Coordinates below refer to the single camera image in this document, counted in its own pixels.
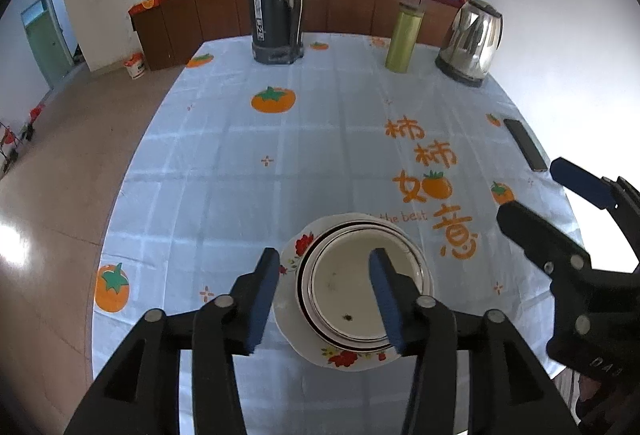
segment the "green door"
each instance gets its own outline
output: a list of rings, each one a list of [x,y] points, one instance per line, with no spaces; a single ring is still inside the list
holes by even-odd
[[[24,29],[33,51],[33,57],[36,59],[42,75],[53,87],[69,73],[72,66],[69,65],[66,58],[65,50],[56,34],[49,11],[41,12]]]

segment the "green tumbler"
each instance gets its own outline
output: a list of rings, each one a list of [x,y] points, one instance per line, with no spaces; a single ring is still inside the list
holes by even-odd
[[[405,73],[409,68],[415,40],[418,38],[424,8],[411,2],[400,2],[400,12],[386,53],[385,67],[393,72]]]

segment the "tablecloth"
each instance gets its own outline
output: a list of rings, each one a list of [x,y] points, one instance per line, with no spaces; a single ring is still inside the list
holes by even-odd
[[[128,300],[114,313],[94,305],[94,375],[146,310],[198,308],[250,272],[265,246],[281,249],[305,224],[346,212],[402,227],[426,255],[437,298],[469,313],[503,310],[557,373],[545,354],[550,281],[502,236],[498,204],[516,198],[581,238],[564,190],[529,169],[501,123],[524,121],[505,92],[491,76],[479,89],[450,80],[424,45],[396,74],[384,68],[387,40],[306,34],[305,44],[293,65],[265,66],[252,59],[250,37],[211,41],[180,73],[108,225],[100,266],[118,268]],[[398,433],[415,363],[317,367],[291,349],[273,313],[255,354],[234,359],[250,434]],[[468,367],[464,353],[459,360],[460,431]],[[190,363],[183,352],[187,434]]]

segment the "bowl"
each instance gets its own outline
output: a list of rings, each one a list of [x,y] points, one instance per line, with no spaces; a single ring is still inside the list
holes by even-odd
[[[310,246],[298,269],[300,311],[326,341],[350,351],[390,346],[369,279],[369,254],[384,247],[396,271],[420,292],[431,279],[420,250],[398,228],[375,221],[345,222]]]

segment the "window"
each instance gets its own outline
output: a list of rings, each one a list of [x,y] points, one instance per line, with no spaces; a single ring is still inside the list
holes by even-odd
[[[38,0],[29,9],[22,13],[22,23],[24,24],[24,27],[27,27],[27,25],[33,22],[45,11],[47,11],[47,1]]]

